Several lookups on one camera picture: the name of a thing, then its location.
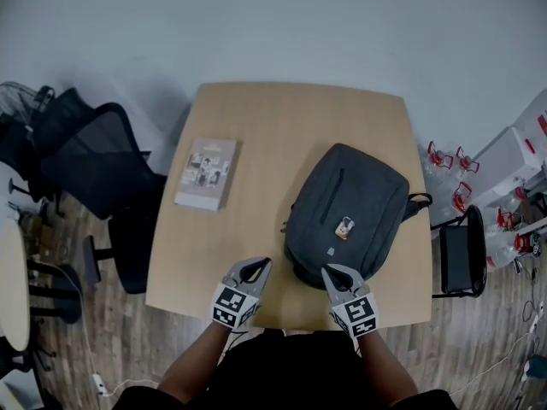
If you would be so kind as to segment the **round beige table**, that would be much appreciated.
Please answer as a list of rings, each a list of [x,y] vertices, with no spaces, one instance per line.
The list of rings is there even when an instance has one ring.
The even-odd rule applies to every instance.
[[[70,265],[29,259],[18,223],[6,219],[0,221],[0,329],[15,350],[28,347],[34,316],[80,321],[79,277]]]

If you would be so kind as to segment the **person's black clothing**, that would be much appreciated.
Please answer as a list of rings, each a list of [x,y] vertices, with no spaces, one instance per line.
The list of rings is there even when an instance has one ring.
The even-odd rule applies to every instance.
[[[113,410],[458,410],[442,389],[383,406],[357,340],[341,331],[285,336],[264,331],[227,351],[207,389],[182,403],[158,388],[132,386]]]

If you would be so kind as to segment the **small printed badge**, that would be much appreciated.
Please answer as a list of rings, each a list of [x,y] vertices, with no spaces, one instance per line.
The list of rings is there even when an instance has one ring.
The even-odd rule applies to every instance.
[[[338,223],[338,226],[335,229],[335,235],[345,240],[349,236],[354,226],[355,226],[355,221],[348,216],[344,216],[340,220],[340,222]]]

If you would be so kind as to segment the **group of clear water jugs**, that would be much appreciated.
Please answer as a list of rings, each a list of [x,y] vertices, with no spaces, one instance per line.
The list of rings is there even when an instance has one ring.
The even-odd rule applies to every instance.
[[[433,199],[429,209],[430,223],[437,226],[462,216],[473,204],[475,188],[471,181],[481,173],[481,164],[465,155],[462,148],[442,151],[430,142],[426,146],[420,145],[418,150],[426,192]],[[517,233],[526,225],[518,212],[525,200],[525,191],[518,187],[492,203],[476,205],[484,224],[488,271],[493,272],[538,251],[532,233]]]

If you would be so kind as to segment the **black mesh office chair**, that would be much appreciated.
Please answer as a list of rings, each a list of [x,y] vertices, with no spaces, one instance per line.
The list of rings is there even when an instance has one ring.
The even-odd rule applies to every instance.
[[[61,217],[61,193],[79,196],[97,169],[93,155],[75,146],[77,132],[93,115],[76,89],[56,96],[47,85],[36,91],[28,124],[0,115],[0,165],[11,167],[28,183],[27,190],[18,191],[35,202],[53,202]]]
[[[93,236],[82,242],[85,274],[90,284],[101,280],[100,261],[112,260],[128,294],[147,288],[150,256],[166,176],[155,173],[139,150],[125,109],[109,102],[94,108],[93,117],[77,132],[76,147],[93,155],[97,167],[71,195],[108,223],[110,245],[99,248]]]

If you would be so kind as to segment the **black folding chair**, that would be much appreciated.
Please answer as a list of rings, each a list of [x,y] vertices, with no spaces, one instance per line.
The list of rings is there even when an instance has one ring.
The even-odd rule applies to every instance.
[[[440,241],[441,294],[432,299],[477,298],[485,290],[486,246],[481,212],[470,205],[463,215],[432,225]]]

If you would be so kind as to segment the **person's left forearm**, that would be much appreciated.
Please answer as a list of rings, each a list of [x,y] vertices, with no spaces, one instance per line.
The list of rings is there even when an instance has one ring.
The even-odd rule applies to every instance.
[[[182,403],[201,395],[214,375],[230,334],[230,329],[212,322],[168,368],[157,388]]]

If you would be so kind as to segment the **beige paperback book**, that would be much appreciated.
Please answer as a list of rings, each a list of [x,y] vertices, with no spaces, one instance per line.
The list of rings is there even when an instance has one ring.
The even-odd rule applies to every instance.
[[[174,194],[179,206],[218,212],[226,203],[241,143],[195,138]]]

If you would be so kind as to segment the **dark grey backpack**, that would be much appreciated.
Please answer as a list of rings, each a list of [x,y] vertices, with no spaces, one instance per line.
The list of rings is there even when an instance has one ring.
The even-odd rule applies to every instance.
[[[305,284],[325,287],[321,269],[334,263],[370,279],[384,264],[399,226],[432,196],[410,193],[408,180],[371,155],[334,144],[318,161],[284,224],[284,252]],[[340,220],[355,221],[349,236],[335,235]]]

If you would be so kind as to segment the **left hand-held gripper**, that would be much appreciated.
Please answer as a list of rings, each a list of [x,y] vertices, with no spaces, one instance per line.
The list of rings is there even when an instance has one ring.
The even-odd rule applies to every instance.
[[[262,291],[272,267],[269,257],[235,263],[213,294],[211,319],[231,331],[250,326],[261,306]]]

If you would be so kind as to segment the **person's right forearm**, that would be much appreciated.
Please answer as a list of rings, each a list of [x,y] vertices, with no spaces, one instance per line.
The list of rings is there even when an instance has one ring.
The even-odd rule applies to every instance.
[[[364,371],[378,401],[386,407],[419,394],[407,370],[377,331],[357,338]]]

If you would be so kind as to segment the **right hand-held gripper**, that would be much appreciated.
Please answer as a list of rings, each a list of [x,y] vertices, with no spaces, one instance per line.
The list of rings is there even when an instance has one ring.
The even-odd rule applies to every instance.
[[[375,297],[357,270],[330,263],[322,267],[321,276],[331,301],[332,318],[350,338],[377,330]]]

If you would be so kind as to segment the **black standing fan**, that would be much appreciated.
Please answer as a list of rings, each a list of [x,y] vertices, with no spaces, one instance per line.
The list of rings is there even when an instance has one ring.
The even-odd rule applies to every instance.
[[[0,83],[0,115],[7,115],[28,124],[36,91],[25,85],[8,81]]]

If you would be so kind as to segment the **white cabinet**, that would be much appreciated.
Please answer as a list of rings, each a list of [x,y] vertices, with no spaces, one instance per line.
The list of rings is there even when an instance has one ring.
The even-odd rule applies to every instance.
[[[483,208],[547,168],[547,88],[475,157],[479,171],[469,180],[470,202]]]

